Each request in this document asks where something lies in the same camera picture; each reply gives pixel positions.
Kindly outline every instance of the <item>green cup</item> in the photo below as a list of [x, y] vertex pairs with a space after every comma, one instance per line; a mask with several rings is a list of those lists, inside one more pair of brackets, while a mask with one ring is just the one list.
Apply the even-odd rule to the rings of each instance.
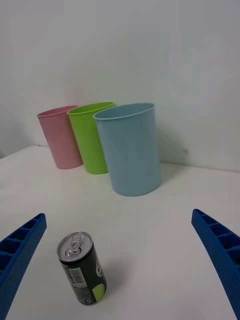
[[85, 170], [89, 174], [98, 175], [108, 172], [93, 115], [113, 106], [115, 106], [113, 102], [99, 102], [80, 106], [67, 112]]

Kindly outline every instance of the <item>cup rim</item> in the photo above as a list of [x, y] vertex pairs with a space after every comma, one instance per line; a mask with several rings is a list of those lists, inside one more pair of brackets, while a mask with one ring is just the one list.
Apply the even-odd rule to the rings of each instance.
[[57, 108], [53, 108], [53, 109], [49, 109], [49, 110], [40, 112], [36, 116], [38, 118], [52, 117], [52, 116], [56, 116], [56, 115], [67, 113], [67, 111], [75, 109], [76, 107], [77, 107], [76, 104], [74, 104], [74, 105], [64, 105], [64, 106], [60, 106], [60, 107], [57, 107]]
[[[97, 106], [97, 105], [101, 105], [101, 104], [104, 104], [104, 105], [102, 107], [100, 107], [100, 108], [96, 108], [94, 110], [81, 111], [82, 108], [84, 110], [85, 107], [95, 106], [95, 105]], [[77, 106], [77, 107], [69, 110], [67, 112], [67, 115], [68, 116], [79, 116], [79, 115], [84, 115], [84, 114], [89, 114], [89, 113], [96, 113], [98, 111], [102, 111], [102, 110], [104, 110], [104, 109], [106, 109], [108, 107], [114, 106], [114, 105], [115, 105], [115, 103], [112, 102], [112, 101], [103, 101], [103, 102], [85, 104], [85, 105]]]
[[102, 114], [104, 112], [107, 113], [108, 109], [106, 110], [101, 110], [97, 113], [94, 114], [93, 118], [95, 120], [99, 120], [99, 121], [108, 121], [108, 120], [117, 120], [117, 119], [125, 119], [125, 118], [130, 118], [130, 117], [135, 117], [141, 114], [145, 114], [146, 112], [151, 111], [152, 109], [155, 108], [155, 104], [151, 103], [151, 102], [139, 102], [139, 103], [128, 103], [128, 104], [121, 104], [121, 105], [117, 105], [111, 108], [111, 110], [116, 109], [116, 108], [122, 108], [125, 106], [134, 106], [134, 105], [148, 105], [149, 108], [147, 108], [146, 110], [143, 111], [139, 111], [139, 112], [135, 112], [132, 114], [127, 114], [127, 115], [121, 115], [121, 116], [113, 116], [113, 117], [106, 117], [106, 118], [102, 118], [102, 117], [98, 117], [99, 114]]

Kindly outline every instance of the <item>black can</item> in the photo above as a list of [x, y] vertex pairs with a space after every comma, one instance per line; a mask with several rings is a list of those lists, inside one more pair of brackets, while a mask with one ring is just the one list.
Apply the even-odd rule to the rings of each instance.
[[107, 282], [94, 242], [86, 232], [66, 236], [57, 247], [57, 255], [77, 300], [94, 305], [105, 294]]

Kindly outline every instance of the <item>light blue cup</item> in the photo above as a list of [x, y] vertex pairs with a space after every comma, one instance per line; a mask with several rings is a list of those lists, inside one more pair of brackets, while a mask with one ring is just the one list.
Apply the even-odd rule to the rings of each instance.
[[100, 111], [93, 118], [113, 190], [123, 196], [141, 196], [158, 188], [154, 104], [124, 104]]

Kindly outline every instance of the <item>white table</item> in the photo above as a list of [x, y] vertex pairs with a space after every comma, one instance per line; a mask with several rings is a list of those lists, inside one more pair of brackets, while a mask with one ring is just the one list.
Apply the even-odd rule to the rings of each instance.
[[[0, 237], [46, 214], [47, 229], [7, 320], [235, 320], [191, 225], [199, 208], [240, 235], [240, 174], [163, 164], [162, 185], [139, 197], [116, 194], [108, 174], [59, 170], [47, 147], [0, 161]], [[58, 261], [60, 240], [93, 237], [108, 289], [81, 305]]]

